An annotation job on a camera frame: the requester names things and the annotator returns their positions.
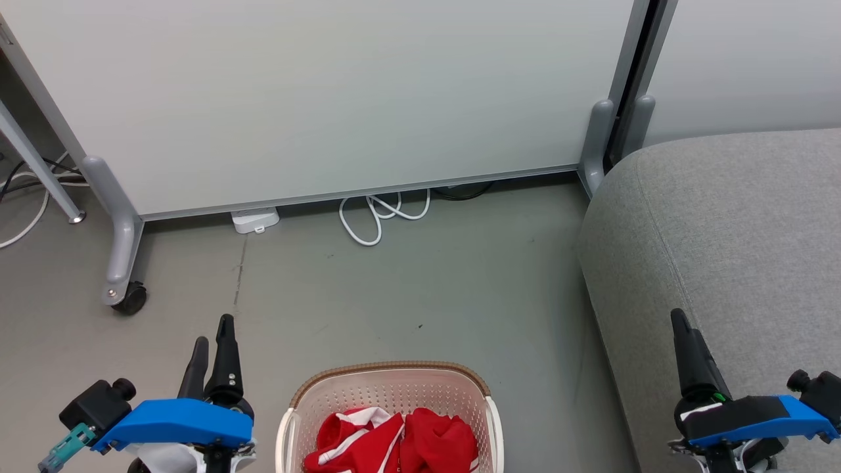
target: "whiteboard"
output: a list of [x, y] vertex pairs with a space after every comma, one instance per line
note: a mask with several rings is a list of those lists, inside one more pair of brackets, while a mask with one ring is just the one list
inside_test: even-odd
[[841, 2], [681, 0], [648, 85], [645, 146], [841, 126]]
[[632, 0], [0, 0], [141, 215], [578, 162]]

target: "white stripe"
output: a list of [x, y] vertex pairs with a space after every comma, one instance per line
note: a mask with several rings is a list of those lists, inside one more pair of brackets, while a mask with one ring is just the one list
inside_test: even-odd
[[397, 431], [397, 435], [391, 440], [391, 445], [389, 445], [389, 450], [385, 452], [385, 458], [383, 458], [383, 463], [379, 466], [379, 470], [377, 473], [383, 473], [385, 471], [385, 464], [389, 462], [389, 456], [391, 456], [391, 450], [394, 449], [394, 444], [397, 443], [397, 439], [400, 438], [400, 435], [403, 433], [403, 428], [406, 427], [405, 424], [400, 426], [400, 430]]
[[369, 407], [353, 414], [336, 414], [339, 420], [352, 423], [356, 426], [373, 424], [374, 428], [379, 427], [391, 418], [391, 414], [380, 407]]
[[347, 449], [351, 448], [351, 444], [357, 441], [357, 438], [362, 437], [366, 433], [368, 433], [368, 430], [366, 428], [361, 428], [354, 432], [350, 437], [345, 438], [345, 441], [339, 444], [338, 447], [318, 455], [318, 464], [323, 465], [328, 461], [333, 460], [335, 457], [345, 453]]

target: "gray sofa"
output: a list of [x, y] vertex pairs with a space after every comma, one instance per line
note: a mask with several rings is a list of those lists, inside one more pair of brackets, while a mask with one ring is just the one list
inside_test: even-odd
[[[841, 130], [644, 148], [590, 203], [579, 259], [642, 472], [669, 454], [680, 397], [669, 311], [701, 329], [733, 396], [841, 375]], [[841, 471], [841, 442], [792, 440], [780, 468]]]

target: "laundry basket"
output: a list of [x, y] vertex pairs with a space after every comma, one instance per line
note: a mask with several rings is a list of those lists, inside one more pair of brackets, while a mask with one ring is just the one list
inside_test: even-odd
[[502, 424], [488, 385], [472, 370], [454, 363], [400, 361], [330, 369], [304, 383], [283, 415], [275, 445], [277, 473], [303, 473], [304, 457], [315, 450], [315, 435], [333, 412], [382, 407], [411, 414], [426, 407], [459, 416], [479, 445], [475, 473], [502, 473]]

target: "concrete floor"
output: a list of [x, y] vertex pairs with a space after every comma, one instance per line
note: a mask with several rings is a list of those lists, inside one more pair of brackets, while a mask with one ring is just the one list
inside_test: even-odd
[[[193, 340], [213, 337], [224, 312], [236, 317], [257, 412], [254, 473], [273, 471], [280, 418], [311, 375], [397, 359], [465, 364], [488, 382], [508, 471], [632, 471], [573, 252], [586, 198], [575, 182], [520, 187], [433, 200], [421, 221], [386, 221], [373, 248], [346, 235], [336, 203], [281, 209], [281, 224], [261, 235], [235, 233], [224, 215], [152, 223], [138, 264], [149, 301], [133, 317], [99, 303], [109, 219], [89, 190], [73, 189], [82, 224], [53, 203], [0, 250], [0, 471], [33, 470], [66, 433], [58, 412], [95, 380], [132, 380], [135, 404], [174, 396]], [[41, 195], [3, 201], [0, 240]], [[349, 212], [362, 237], [373, 229], [366, 212]], [[83, 452], [66, 471], [129, 462]]]

